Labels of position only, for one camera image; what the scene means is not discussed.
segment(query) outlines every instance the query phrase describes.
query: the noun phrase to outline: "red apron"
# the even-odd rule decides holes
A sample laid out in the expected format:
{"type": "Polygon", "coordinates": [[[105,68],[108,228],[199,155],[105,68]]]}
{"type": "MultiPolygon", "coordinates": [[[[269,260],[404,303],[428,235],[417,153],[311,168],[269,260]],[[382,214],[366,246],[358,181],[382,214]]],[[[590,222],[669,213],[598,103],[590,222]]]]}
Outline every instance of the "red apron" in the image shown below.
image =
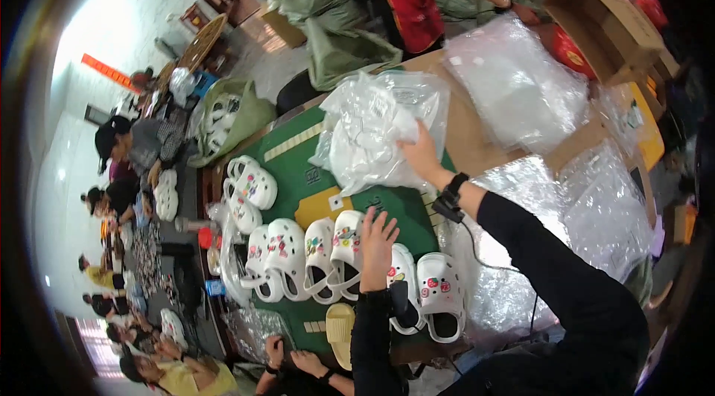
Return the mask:
{"type": "Polygon", "coordinates": [[[435,0],[388,0],[405,48],[420,53],[445,32],[435,0]]]}

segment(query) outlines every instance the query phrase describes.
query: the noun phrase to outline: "grey shirt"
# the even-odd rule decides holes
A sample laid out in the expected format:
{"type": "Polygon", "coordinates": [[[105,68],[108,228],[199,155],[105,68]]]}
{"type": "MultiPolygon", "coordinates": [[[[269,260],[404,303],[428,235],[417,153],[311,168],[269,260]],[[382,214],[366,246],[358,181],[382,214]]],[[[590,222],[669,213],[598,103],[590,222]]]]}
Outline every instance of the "grey shirt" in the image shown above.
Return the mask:
{"type": "Polygon", "coordinates": [[[131,149],[127,157],[140,178],[142,189],[149,190],[149,170],[156,160],[170,163],[184,143],[184,134],[179,126],[167,120],[139,120],[131,126],[131,149]]]}

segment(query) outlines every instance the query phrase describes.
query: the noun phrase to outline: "green table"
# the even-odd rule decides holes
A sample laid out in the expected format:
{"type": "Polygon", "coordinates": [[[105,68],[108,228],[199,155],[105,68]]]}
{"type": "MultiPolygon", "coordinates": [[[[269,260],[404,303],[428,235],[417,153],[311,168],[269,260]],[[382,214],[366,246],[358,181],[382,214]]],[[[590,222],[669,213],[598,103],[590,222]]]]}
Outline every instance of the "green table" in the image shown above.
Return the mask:
{"type": "MultiPolygon", "coordinates": [[[[328,171],[308,163],[308,158],[315,153],[318,142],[317,135],[267,162],[264,161],[267,151],[322,122],[324,115],[325,113],[318,106],[310,107],[249,146],[234,153],[234,157],[248,155],[256,159],[276,179],[278,196],[273,207],[263,212],[265,224],[281,217],[293,220],[301,199],[337,185],[335,178],[328,171]]],[[[452,162],[446,153],[444,158],[442,164],[453,170],[452,162]]],[[[381,210],[389,212],[391,217],[396,217],[400,228],[398,242],[407,246],[416,260],[425,253],[438,251],[438,243],[430,217],[425,209],[423,198],[416,189],[373,186],[362,193],[353,195],[351,199],[356,210],[365,212],[370,206],[377,206],[381,210]]],[[[295,346],[298,349],[308,349],[319,354],[331,353],[332,355],[332,349],[326,340],[325,333],[308,333],[303,325],[303,322],[325,320],[327,305],[319,304],[313,299],[292,302],[285,298],[278,303],[265,303],[258,300],[255,295],[253,300],[256,307],[281,313],[291,330],[295,346]]],[[[342,299],[341,302],[355,303],[346,299],[342,299]]],[[[437,346],[429,338],[427,328],[413,336],[402,336],[397,333],[394,333],[393,336],[393,349],[425,342],[437,346]]]]}

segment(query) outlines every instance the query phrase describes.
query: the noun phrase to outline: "beige slide sandal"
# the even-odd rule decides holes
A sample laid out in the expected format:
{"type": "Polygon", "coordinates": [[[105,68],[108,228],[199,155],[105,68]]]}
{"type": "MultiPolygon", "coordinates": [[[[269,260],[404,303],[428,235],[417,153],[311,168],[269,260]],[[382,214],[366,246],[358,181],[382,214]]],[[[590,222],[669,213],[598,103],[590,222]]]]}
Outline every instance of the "beige slide sandal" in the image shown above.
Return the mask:
{"type": "Polygon", "coordinates": [[[347,371],[353,370],[350,363],[350,341],[353,338],[355,312],[349,304],[335,303],[325,313],[325,333],[333,347],[335,359],[347,371]]]}

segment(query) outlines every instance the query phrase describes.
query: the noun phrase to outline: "red banner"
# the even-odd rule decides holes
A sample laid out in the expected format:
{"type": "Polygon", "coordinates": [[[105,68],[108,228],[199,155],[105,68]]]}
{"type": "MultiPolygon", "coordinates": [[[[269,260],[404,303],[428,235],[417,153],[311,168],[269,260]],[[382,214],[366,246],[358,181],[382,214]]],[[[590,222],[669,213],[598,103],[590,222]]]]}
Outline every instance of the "red banner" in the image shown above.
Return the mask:
{"type": "Polygon", "coordinates": [[[116,69],[112,69],[105,63],[98,61],[96,58],[90,57],[88,54],[82,55],[82,63],[90,66],[92,69],[98,71],[100,74],[111,79],[113,82],[124,86],[134,93],[139,93],[140,91],[131,85],[131,79],[126,75],[121,73],[116,69]]]}

